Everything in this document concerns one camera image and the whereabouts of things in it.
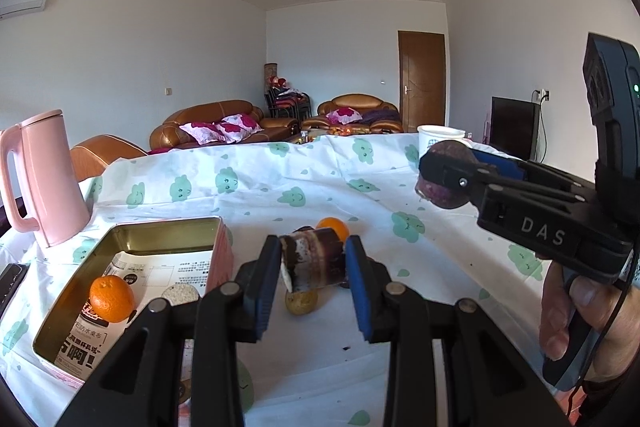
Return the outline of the person's right hand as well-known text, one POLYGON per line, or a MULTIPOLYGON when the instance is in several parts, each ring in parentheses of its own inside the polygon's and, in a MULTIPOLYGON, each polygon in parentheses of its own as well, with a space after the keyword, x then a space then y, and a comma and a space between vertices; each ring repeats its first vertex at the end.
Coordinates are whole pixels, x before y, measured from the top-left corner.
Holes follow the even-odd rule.
POLYGON ((549 363, 570 366, 554 384, 560 390, 574 387, 582 369, 587 371, 585 380, 594 383, 622 376, 639 353, 639 287, 632 285, 624 294, 588 277, 576 277, 565 286, 562 265, 551 262, 542 290, 539 343, 549 363), (572 360, 572 351, 584 343, 577 319, 586 323, 589 335, 603 336, 590 364, 587 355, 572 360))

